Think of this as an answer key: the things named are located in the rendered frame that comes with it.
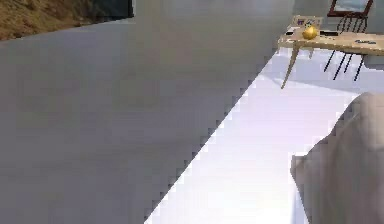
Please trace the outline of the light wooden table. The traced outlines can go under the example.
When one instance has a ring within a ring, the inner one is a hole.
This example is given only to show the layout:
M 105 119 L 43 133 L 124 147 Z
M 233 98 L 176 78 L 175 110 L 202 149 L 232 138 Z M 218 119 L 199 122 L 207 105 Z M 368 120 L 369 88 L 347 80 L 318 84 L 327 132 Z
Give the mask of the light wooden table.
M 285 87 L 301 48 L 319 48 L 346 53 L 384 56 L 384 35 L 343 32 L 339 33 L 338 36 L 326 37 L 318 35 L 312 40 L 306 40 L 303 38 L 302 32 L 302 29 L 297 29 L 293 35 L 282 35 L 278 41 L 279 47 L 292 48 L 291 58 L 281 88 Z M 355 43 L 355 40 L 375 41 L 376 44 L 359 44 Z

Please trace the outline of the small colourful box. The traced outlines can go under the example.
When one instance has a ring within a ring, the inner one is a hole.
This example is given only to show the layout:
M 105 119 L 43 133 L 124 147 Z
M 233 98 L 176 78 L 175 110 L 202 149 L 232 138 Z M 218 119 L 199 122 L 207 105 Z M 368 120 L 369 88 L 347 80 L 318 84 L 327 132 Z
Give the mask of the small colourful box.
M 322 17 L 295 15 L 292 19 L 291 25 L 293 27 L 315 26 L 319 28 L 322 25 L 322 22 Z

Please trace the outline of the dark window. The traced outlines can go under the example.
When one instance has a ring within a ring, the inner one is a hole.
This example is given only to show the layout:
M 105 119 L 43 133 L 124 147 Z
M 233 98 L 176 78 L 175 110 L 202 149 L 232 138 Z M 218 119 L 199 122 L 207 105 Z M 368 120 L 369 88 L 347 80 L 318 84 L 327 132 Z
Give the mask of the dark window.
M 133 0 L 89 0 L 89 16 L 97 21 L 134 17 Z

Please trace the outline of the grey upholstered sofa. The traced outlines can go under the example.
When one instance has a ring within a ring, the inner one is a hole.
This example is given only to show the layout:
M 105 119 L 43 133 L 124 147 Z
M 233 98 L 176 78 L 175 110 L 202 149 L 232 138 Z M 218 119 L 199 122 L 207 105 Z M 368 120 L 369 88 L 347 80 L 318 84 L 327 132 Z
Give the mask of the grey upholstered sofa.
M 290 173 L 309 224 L 384 224 L 384 93 L 356 97 Z

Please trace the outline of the framed picture with red frame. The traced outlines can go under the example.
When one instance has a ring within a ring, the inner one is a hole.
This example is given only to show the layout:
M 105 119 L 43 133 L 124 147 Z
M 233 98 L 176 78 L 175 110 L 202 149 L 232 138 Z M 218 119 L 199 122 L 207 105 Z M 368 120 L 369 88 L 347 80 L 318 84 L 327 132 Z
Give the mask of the framed picture with red frame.
M 367 16 L 373 0 L 331 0 L 328 17 Z

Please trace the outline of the yellow round fruit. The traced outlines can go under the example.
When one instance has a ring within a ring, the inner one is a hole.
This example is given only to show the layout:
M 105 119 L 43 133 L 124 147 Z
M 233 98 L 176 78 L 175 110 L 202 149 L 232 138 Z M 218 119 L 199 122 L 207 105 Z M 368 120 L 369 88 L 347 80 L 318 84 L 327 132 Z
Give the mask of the yellow round fruit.
M 307 27 L 303 32 L 302 36 L 306 40 L 312 40 L 318 35 L 318 30 L 314 26 Z

